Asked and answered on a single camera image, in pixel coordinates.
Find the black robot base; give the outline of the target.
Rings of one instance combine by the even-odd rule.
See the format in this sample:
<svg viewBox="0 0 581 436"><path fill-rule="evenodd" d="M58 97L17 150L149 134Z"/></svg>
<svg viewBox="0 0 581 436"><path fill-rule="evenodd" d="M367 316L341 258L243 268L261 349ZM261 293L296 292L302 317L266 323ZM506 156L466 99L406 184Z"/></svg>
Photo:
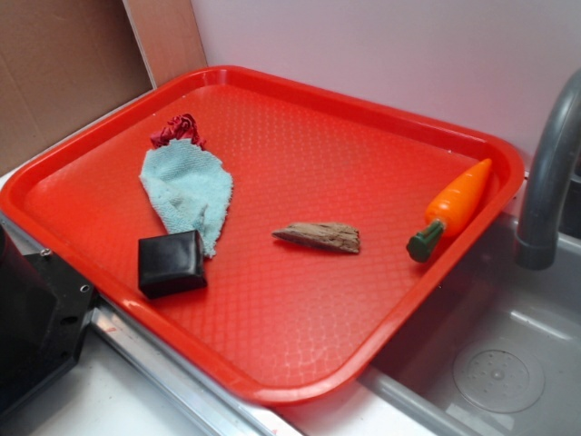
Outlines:
<svg viewBox="0 0 581 436"><path fill-rule="evenodd" d="M57 253L23 254L1 231L1 416L79 361L96 291Z"/></svg>

